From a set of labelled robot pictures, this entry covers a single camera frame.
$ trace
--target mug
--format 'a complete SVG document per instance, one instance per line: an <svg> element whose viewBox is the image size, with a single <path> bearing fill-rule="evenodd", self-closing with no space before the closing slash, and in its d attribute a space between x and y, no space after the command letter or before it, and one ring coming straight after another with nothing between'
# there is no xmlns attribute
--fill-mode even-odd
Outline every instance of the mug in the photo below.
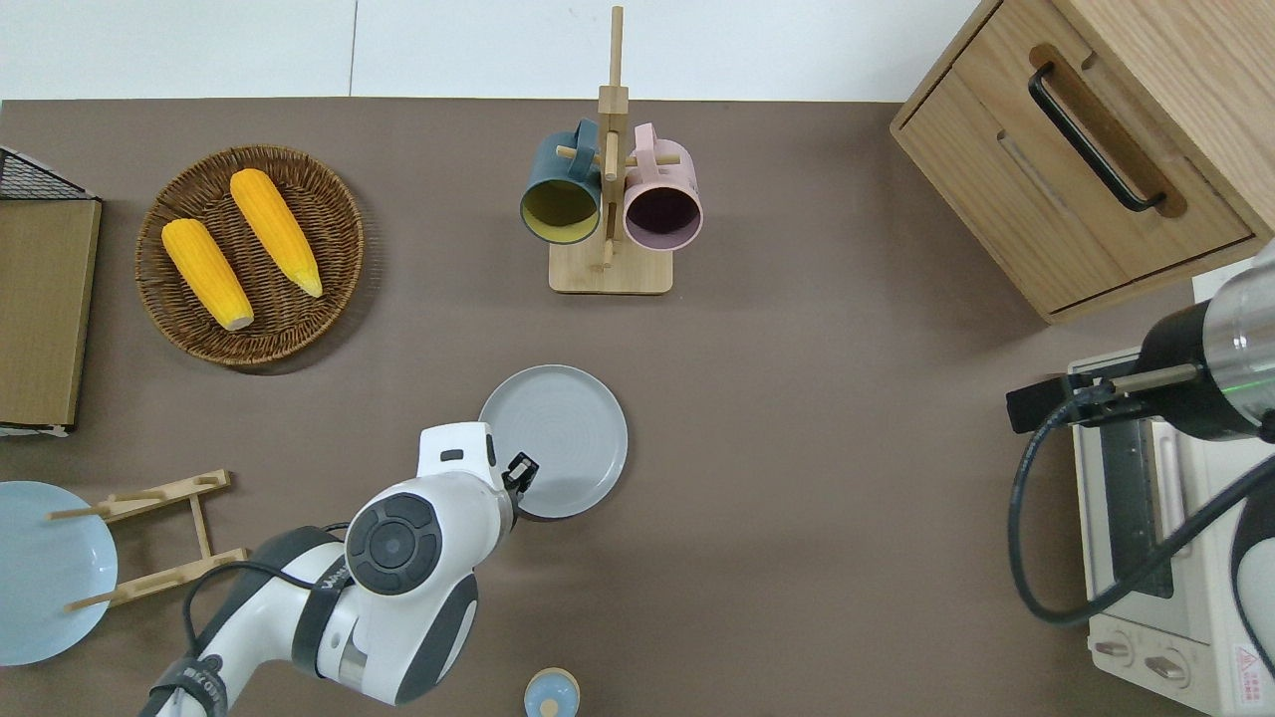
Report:
<svg viewBox="0 0 1275 717"><path fill-rule="evenodd" d="M558 145L575 149L575 158L560 157ZM597 153L598 124L588 119L574 133L555 133L541 142L519 212L532 233L550 244L575 244L598 228L602 174L593 162Z"/></svg>
<svg viewBox="0 0 1275 717"><path fill-rule="evenodd" d="M638 245L672 251L690 244L704 226L695 163L685 147L655 137L648 122L634 129L638 168L625 175L625 233ZM657 154L677 154L677 165L657 165Z"/></svg>

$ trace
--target dark green mug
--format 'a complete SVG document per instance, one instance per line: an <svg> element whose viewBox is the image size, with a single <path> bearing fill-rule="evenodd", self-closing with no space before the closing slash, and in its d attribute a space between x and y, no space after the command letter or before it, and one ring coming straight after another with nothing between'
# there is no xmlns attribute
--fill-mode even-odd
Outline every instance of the dark green mug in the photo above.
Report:
<svg viewBox="0 0 1275 717"><path fill-rule="evenodd" d="M558 145L575 149L575 157L560 157ZM598 124L588 119L574 133L558 131L541 142L519 212L532 233L550 244L575 244L598 228L602 172L593 161L597 154Z"/></svg>

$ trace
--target pink mug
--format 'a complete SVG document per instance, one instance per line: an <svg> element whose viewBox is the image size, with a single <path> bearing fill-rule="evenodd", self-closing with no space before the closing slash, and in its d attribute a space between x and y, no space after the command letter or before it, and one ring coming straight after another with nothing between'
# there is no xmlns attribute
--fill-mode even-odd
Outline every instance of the pink mug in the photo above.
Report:
<svg viewBox="0 0 1275 717"><path fill-rule="evenodd" d="M625 233L638 245L673 251L690 244L704 226L695 163L685 147L655 137L646 122L634 129L638 167L625 175ZM678 163L657 165L655 157L676 154Z"/></svg>

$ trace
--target oven knob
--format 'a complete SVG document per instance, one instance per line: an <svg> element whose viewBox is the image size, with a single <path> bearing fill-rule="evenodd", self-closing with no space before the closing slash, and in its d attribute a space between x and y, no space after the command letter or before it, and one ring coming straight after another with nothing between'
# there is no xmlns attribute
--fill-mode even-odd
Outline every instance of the oven knob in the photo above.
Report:
<svg viewBox="0 0 1275 717"><path fill-rule="evenodd" d="M1114 662L1128 667L1133 663L1133 647L1128 635L1116 630L1104 640L1093 643L1094 652L1111 657Z"/></svg>
<svg viewBox="0 0 1275 717"><path fill-rule="evenodd" d="M1128 657L1128 646L1118 642L1100 642L1094 644L1094 652L1102 652L1112 657Z"/></svg>
<svg viewBox="0 0 1275 717"><path fill-rule="evenodd" d="M1191 672L1182 653L1172 648L1167 652L1168 654L1164 656L1148 657L1142 663L1146 665L1148 670L1164 677L1176 688L1184 688L1191 684Z"/></svg>

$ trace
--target white wall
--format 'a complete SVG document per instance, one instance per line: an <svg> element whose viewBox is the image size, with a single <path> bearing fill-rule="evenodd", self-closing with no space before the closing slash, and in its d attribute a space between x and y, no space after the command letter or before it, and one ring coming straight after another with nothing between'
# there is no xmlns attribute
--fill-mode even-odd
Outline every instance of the white wall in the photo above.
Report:
<svg viewBox="0 0 1275 717"><path fill-rule="evenodd" d="M595 97L612 0L0 0L0 100ZM635 98L901 101L978 0L629 0Z"/></svg>

